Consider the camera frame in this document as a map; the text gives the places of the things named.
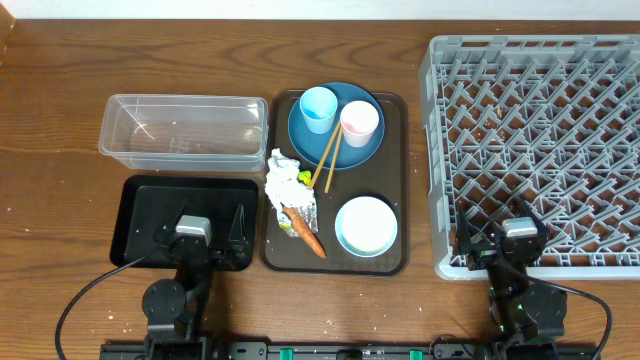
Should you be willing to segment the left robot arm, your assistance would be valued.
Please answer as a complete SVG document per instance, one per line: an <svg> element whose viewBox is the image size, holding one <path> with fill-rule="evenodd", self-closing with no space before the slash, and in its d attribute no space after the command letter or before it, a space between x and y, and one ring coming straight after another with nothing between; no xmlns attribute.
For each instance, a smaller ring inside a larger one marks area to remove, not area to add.
<svg viewBox="0 0 640 360"><path fill-rule="evenodd" d="M211 221L180 210L172 223L159 228L153 240L176 267L172 279L154 282L145 291L142 309L147 317L144 359L223 359L220 340L201 330L216 271L246 266L249 243L244 207L234 213L229 234L216 240Z"/></svg>

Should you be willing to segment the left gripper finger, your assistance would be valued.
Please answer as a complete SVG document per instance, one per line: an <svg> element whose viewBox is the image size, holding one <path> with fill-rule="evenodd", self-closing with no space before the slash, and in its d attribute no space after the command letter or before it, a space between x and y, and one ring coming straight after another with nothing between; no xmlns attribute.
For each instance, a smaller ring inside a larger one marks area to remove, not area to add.
<svg viewBox="0 0 640 360"><path fill-rule="evenodd" d="M240 204L235 212L228 242L236 253L246 253L248 240L245 230L244 206Z"/></svg>
<svg viewBox="0 0 640 360"><path fill-rule="evenodd" d="M187 208L187 202L183 201L177 212L169 219L168 223L163 226L163 231L167 234L175 233L178 222L184 215Z"/></svg>

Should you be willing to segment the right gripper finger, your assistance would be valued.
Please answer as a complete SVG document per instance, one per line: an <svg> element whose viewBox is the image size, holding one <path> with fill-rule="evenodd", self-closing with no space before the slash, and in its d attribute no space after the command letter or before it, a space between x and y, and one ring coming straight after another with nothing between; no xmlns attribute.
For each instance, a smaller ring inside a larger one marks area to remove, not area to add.
<svg viewBox="0 0 640 360"><path fill-rule="evenodd" d="M548 235L549 230L544 223L537 217L532 207L522 198L517 199L517 212L520 217L528 218L536 228L537 235Z"/></svg>
<svg viewBox="0 0 640 360"><path fill-rule="evenodd" d="M468 222L465 217L464 209L461 205L456 207L456 249L457 250L470 250L471 249L471 236L469 231Z"/></svg>

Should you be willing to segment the orange carrot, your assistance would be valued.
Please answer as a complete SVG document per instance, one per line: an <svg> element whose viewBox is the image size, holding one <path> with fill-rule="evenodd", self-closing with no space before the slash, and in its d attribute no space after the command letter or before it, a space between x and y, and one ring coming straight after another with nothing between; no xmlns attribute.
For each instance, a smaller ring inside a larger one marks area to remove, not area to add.
<svg viewBox="0 0 640 360"><path fill-rule="evenodd" d="M307 246L320 258L326 258L326 252L322 247L319 240L311 231L306 221L301 217L296 209L290 207L284 207L283 211L285 215L290 219L292 228L298 233L299 237L306 243Z"/></svg>

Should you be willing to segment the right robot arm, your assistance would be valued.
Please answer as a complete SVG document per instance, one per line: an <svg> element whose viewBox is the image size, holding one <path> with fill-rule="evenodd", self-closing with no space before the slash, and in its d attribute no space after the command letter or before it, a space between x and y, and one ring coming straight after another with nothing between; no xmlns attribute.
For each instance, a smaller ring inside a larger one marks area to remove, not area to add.
<svg viewBox="0 0 640 360"><path fill-rule="evenodd" d="M474 240L464 213L457 212L454 253L471 271L485 270L490 282L489 313L500 328L476 359L558 359L555 339L565 332L567 293L530 280L526 267L537 260L549 230L521 200L516 216L494 226L488 241Z"/></svg>

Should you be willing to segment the white tissue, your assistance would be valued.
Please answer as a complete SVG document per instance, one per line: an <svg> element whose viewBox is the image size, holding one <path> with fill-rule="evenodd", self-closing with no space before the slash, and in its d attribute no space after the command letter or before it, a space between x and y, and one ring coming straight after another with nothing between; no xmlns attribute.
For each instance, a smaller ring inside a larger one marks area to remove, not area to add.
<svg viewBox="0 0 640 360"><path fill-rule="evenodd" d="M315 203L314 191L300 182L300 162L288 158L279 148L271 151L268 159L265 193L278 212L284 208L306 208Z"/></svg>

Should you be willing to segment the foil snack wrapper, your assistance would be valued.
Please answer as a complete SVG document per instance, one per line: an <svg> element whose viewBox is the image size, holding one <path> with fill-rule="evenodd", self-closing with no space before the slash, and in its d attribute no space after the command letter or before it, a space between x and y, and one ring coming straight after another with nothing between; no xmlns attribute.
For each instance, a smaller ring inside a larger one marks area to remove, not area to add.
<svg viewBox="0 0 640 360"><path fill-rule="evenodd" d="M316 234L318 232L316 202L313 201L309 205L295 207L295 210L298 215L306 222L309 229L314 234ZM277 213L277 220L279 227L283 229L289 237L299 236L299 232L294 228L292 220L284 211Z"/></svg>

